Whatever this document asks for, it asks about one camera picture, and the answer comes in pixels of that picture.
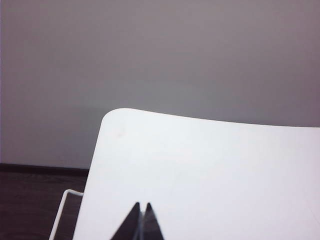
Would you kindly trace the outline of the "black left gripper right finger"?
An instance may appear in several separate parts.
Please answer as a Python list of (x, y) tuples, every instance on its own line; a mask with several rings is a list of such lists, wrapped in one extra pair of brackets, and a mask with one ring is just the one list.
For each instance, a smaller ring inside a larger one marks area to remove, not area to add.
[(140, 217), (140, 239), (141, 240), (164, 240), (161, 227), (158, 223), (155, 211), (150, 202), (147, 203), (145, 211)]

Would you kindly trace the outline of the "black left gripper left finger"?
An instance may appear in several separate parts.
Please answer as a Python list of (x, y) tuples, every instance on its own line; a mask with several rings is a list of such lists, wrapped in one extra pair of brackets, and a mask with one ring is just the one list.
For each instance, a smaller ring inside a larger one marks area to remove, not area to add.
[(111, 240), (136, 240), (139, 235), (138, 228), (140, 215), (140, 203), (136, 202), (112, 236)]

